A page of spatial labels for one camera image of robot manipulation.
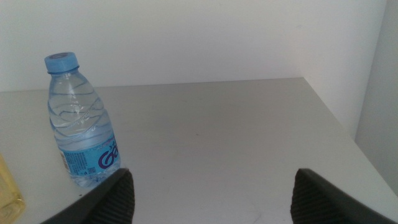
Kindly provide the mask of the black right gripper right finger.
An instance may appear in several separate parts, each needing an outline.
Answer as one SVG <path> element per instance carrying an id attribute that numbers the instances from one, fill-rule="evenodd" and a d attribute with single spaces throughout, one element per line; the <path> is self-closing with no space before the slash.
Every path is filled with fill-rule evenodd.
<path id="1" fill-rule="evenodd" d="M 397 224 L 304 168 L 295 175 L 290 215 L 294 224 Z"/>

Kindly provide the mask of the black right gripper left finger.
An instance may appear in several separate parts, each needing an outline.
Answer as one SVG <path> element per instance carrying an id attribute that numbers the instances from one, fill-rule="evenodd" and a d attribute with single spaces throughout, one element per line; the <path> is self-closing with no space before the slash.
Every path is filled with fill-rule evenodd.
<path id="1" fill-rule="evenodd" d="M 130 224 L 135 209 L 134 181 L 129 169 L 118 169 L 45 224 Z"/>

